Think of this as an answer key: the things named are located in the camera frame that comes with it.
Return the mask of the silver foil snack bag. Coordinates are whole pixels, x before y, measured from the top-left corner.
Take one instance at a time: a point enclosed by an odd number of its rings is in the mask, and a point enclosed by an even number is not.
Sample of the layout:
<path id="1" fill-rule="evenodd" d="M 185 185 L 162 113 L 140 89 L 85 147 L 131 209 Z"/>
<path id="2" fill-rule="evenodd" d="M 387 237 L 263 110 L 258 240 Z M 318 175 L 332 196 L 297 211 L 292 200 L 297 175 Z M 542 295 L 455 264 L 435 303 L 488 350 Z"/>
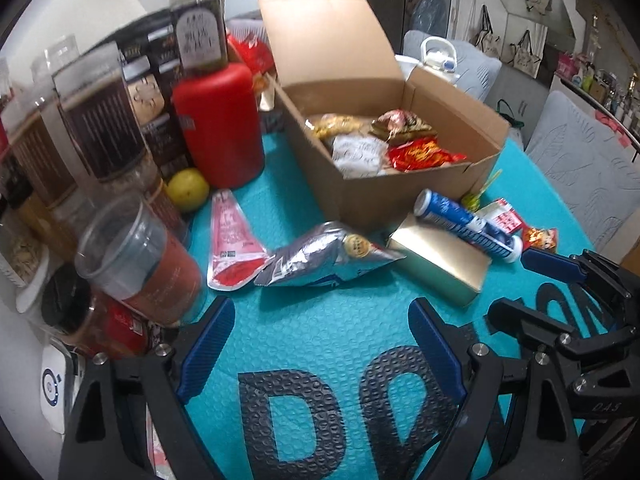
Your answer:
<path id="1" fill-rule="evenodd" d="M 335 287 L 402 259 L 401 252 L 371 242 L 344 223 L 324 222 L 277 249 L 254 284 Z"/>

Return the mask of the white thermos pot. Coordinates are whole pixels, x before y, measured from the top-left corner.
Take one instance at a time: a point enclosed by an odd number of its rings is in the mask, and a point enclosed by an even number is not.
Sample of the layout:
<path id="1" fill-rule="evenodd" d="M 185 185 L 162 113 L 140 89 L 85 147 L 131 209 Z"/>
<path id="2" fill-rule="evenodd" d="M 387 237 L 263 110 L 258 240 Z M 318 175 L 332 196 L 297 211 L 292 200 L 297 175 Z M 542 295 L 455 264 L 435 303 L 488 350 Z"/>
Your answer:
<path id="1" fill-rule="evenodd" d="M 450 84 L 457 83 L 457 50 L 449 40 L 437 36 L 426 37 L 420 45 L 420 61 L 428 72 Z"/>

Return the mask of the yellow waffle snack bag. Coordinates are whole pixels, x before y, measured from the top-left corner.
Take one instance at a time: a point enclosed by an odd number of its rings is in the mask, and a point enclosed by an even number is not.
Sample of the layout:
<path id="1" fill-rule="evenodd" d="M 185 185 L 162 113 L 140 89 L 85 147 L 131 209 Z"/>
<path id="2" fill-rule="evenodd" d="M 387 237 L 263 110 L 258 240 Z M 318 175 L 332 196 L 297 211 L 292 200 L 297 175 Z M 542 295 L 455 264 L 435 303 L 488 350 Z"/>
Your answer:
<path id="1" fill-rule="evenodd" d="M 321 141 L 342 134 L 368 134 L 371 125 L 370 119 L 340 114 L 314 115 L 305 120 L 305 126 Z"/>

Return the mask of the large red snack bag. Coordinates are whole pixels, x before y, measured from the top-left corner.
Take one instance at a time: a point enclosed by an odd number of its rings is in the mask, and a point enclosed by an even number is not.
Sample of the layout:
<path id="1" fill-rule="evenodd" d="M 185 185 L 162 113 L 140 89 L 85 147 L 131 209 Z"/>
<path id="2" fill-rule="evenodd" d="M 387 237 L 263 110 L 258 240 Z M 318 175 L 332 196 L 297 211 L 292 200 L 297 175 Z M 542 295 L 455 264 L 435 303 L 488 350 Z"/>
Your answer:
<path id="1" fill-rule="evenodd" d="M 402 172 L 450 166 L 468 159 L 465 154 L 442 148 L 434 136 L 426 136 L 389 148 L 387 158 L 390 166 Z"/>

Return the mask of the white bread packet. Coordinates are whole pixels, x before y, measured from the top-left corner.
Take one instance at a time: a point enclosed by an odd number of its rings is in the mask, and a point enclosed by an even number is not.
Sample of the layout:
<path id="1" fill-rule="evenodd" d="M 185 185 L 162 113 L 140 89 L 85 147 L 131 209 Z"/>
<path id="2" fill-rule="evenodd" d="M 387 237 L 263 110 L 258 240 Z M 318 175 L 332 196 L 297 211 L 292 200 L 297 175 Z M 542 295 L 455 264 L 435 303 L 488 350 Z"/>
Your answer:
<path id="1" fill-rule="evenodd" d="M 345 179 L 376 177 L 388 168 L 387 144 L 375 136 L 340 134 L 333 140 L 332 160 Z"/>

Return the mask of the blue tube package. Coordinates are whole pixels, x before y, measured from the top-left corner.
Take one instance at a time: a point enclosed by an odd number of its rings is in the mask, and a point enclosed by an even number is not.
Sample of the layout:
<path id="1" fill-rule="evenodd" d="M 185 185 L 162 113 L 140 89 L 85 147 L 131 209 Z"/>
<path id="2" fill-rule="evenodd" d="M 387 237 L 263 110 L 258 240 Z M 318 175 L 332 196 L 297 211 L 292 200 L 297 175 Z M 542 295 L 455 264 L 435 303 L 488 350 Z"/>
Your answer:
<path id="1" fill-rule="evenodd" d="M 413 206 L 414 216 L 457 235 L 491 258 L 514 263 L 521 257 L 523 242 L 460 204 L 426 188 Z"/>

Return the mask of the orange label clear jar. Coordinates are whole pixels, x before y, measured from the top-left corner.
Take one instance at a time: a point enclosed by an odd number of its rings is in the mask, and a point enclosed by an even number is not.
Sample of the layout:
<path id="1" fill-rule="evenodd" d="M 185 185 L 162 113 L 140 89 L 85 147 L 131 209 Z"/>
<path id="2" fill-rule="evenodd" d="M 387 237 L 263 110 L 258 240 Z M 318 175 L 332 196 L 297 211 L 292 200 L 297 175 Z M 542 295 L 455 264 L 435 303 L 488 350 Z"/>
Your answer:
<path id="1" fill-rule="evenodd" d="M 126 192 L 103 206 L 82 233 L 80 276 L 161 326 L 189 321 L 200 304 L 200 267 L 142 196 Z"/>

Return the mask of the far grey covered chair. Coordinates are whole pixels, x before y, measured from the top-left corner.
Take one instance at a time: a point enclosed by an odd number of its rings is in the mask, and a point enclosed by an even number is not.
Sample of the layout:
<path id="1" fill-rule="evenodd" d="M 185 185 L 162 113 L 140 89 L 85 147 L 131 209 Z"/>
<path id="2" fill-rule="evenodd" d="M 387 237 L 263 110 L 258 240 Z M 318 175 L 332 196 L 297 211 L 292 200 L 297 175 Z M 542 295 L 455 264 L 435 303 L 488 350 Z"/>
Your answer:
<path id="1" fill-rule="evenodd" d="M 420 45 L 427 38 L 426 32 L 409 30 L 405 33 L 402 54 L 412 58 L 420 58 Z M 461 40 L 451 40 L 457 51 L 458 65 L 456 82 L 458 89 L 469 96 L 485 102 L 489 91 L 495 84 L 502 63 L 498 58 L 491 58 L 472 44 Z"/>

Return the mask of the red white flat packet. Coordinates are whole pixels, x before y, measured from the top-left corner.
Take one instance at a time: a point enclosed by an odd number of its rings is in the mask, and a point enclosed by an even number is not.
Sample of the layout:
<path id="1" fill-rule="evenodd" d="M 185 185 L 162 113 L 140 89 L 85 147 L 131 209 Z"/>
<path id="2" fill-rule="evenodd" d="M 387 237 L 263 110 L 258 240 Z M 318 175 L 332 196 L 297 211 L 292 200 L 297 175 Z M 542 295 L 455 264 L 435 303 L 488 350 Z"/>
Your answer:
<path id="1" fill-rule="evenodd" d="M 480 218 L 508 234 L 516 234 L 525 228 L 525 222 L 504 198 L 497 198 L 477 211 Z"/>

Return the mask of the grey covered chair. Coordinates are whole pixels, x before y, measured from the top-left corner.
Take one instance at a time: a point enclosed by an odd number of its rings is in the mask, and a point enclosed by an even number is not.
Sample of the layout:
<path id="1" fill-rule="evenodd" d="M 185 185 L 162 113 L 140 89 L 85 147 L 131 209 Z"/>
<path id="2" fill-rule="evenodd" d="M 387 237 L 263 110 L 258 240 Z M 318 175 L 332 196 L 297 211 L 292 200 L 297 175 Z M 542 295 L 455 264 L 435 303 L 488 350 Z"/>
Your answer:
<path id="1" fill-rule="evenodd" d="M 402 54 L 412 58 L 420 58 L 420 45 L 427 38 L 426 32 L 409 30 L 405 33 Z M 489 91 L 495 84 L 502 63 L 498 58 L 491 58 L 472 44 L 461 40 L 451 40 L 457 51 L 458 65 L 456 82 L 458 89 L 469 96 L 485 102 Z"/>
<path id="2" fill-rule="evenodd" d="M 614 131 L 562 92 L 548 94 L 525 153 L 599 250 L 639 208 L 639 170 Z"/>

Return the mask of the red label dark-lid jar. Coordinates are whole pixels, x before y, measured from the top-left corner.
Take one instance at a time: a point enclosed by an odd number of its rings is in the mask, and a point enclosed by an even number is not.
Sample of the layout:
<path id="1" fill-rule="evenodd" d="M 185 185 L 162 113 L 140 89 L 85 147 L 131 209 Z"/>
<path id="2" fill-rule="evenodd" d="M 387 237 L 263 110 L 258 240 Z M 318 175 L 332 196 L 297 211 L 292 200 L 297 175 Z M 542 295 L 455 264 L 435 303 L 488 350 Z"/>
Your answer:
<path id="1" fill-rule="evenodd" d="M 41 299 L 44 326 L 74 350 L 92 358 L 143 356 L 149 347 L 148 326 L 134 311 L 82 278 L 64 263 L 49 278 Z"/>

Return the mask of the open cardboard box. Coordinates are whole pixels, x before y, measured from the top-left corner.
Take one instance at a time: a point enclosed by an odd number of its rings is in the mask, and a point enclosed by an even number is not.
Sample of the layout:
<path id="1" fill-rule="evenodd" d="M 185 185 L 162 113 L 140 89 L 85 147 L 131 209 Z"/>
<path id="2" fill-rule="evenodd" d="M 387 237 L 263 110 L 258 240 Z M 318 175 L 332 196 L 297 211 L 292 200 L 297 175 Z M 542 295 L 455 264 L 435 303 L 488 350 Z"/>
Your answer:
<path id="1" fill-rule="evenodd" d="M 477 191 L 508 124 L 423 68 L 401 73 L 367 0 L 258 0 L 288 143 L 328 220 L 374 231 L 431 190 Z"/>

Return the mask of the dark jar on canister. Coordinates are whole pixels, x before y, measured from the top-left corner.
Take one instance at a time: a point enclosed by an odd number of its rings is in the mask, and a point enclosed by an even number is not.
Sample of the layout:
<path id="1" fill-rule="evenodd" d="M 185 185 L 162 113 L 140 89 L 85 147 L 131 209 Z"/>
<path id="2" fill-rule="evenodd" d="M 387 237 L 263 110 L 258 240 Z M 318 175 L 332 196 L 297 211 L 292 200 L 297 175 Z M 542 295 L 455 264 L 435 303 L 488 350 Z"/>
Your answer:
<path id="1" fill-rule="evenodd" d="M 224 0 L 169 0 L 184 76 L 199 77 L 228 65 Z"/>

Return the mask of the pink cone pouch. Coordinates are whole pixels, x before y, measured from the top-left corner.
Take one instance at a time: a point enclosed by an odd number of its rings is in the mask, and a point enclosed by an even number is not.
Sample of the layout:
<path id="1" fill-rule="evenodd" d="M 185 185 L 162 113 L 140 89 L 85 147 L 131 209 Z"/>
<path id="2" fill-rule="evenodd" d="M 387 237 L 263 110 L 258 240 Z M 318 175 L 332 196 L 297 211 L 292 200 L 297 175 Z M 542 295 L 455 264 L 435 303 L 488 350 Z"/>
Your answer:
<path id="1" fill-rule="evenodd" d="M 253 234 L 230 190 L 212 198 L 207 285 L 217 292 L 234 292 L 256 278 L 271 259 L 269 250 Z"/>

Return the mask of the gold paper box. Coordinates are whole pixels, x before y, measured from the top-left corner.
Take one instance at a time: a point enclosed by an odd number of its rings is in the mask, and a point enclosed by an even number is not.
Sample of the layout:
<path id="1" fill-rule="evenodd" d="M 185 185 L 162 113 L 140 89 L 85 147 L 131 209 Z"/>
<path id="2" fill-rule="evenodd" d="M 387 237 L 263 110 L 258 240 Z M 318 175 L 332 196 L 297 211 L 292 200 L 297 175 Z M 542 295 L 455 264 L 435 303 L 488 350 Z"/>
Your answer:
<path id="1" fill-rule="evenodd" d="M 426 288 L 457 307 L 480 294 L 491 258 L 454 234 L 408 214 L 387 239 L 387 247 L 405 255 L 401 266 Z"/>

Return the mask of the dark label tall jar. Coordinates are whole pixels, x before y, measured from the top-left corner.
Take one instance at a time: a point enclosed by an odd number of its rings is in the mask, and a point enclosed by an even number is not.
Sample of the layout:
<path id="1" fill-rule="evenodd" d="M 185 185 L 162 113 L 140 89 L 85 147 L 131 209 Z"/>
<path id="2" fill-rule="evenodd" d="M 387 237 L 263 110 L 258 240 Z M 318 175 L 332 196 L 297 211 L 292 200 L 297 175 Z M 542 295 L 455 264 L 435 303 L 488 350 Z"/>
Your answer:
<path id="1" fill-rule="evenodd" d="M 70 137 L 104 192 L 136 190 L 148 202 L 160 196 L 164 181 L 134 114 L 117 44 L 81 55 L 53 80 Z"/>

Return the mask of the green lollipop yellow stick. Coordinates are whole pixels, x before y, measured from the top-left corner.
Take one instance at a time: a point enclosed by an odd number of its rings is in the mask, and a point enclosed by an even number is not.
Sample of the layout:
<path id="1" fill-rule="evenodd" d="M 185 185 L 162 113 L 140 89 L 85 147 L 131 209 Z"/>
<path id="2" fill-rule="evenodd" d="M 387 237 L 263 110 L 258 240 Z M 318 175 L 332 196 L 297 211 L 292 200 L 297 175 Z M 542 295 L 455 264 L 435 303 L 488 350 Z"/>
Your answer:
<path id="1" fill-rule="evenodd" d="M 466 193 L 465 196 L 462 197 L 460 204 L 468 211 L 477 212 L 480 210 L 480 200 L 483 195 L 486 193 L 488 188 L 498 179 L 502 174 L 502 170 L 498 169 L 494 174 L 492 174 L 487 181 L 483 184 L 483 186 L 477 192 L 469 192 Z"/>

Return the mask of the red canister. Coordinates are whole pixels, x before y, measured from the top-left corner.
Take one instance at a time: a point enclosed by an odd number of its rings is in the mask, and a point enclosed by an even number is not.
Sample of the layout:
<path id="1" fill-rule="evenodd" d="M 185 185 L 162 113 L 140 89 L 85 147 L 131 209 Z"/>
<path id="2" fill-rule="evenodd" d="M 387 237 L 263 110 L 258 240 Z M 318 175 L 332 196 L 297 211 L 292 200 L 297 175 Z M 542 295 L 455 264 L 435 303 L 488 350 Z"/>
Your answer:
<path id="1" fill-rule="evenodd" d="M 265 167 L 252 73 L 231 63 L 219 72 L 184 78 L 172 104 L 196 169 L 213 188 L 240 188 Z"/>

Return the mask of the brown cereal bag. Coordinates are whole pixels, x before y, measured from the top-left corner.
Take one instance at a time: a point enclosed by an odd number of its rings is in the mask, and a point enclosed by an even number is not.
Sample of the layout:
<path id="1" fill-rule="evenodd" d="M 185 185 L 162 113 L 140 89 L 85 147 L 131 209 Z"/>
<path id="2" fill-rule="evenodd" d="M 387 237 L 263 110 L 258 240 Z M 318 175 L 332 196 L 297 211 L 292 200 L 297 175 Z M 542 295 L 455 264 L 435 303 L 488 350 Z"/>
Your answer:
<path id="1" fill-rule="evenodd" d="M 422 138 L 436 138 L 437 131 L 410 110 L 390 110 L 371 125 L 372 136 L 389 146 L 399 146 Z"/>

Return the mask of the near grey covered chair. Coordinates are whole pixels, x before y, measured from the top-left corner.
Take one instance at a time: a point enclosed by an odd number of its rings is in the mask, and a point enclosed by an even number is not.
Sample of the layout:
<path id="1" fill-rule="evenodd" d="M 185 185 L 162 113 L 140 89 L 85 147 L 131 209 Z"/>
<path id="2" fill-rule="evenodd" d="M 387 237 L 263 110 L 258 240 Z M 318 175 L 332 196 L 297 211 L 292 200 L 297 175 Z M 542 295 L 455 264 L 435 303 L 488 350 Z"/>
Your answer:
<path id="1" fill-rule="evenodd" d="M 562 92 L 548 94 L 525 153 L 599 250 L 639 208 L 639 170 L 614 131 Z"/>

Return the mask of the small red snack packet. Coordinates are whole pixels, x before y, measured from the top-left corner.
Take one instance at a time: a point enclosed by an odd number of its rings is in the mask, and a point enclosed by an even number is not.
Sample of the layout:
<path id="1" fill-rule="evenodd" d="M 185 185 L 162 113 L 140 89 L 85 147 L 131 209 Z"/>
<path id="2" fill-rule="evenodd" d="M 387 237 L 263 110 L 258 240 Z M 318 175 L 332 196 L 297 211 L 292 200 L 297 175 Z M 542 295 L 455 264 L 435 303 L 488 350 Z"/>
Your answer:
<path id="1" fill-rule="evenodd" d="M 522 231 L 523 250 L 535 248 L 546 252 L 556 252 L 558 249 L 558 230 L 538 229 L 526 226 Z"/>

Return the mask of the yellow green fruit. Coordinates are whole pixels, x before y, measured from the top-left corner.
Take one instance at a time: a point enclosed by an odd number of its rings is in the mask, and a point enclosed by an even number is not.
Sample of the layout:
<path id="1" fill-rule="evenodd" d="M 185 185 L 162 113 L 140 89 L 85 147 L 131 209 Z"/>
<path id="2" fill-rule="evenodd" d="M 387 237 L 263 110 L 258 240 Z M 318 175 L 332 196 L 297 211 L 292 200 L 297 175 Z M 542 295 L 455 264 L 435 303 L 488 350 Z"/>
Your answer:
<path id="1" fill-rule="evenodd" d="M 209 184 L 195 168 L 177 172 L 168 182 L 167 194 L 182 214 L 198 210 L 209 196 Z"/>

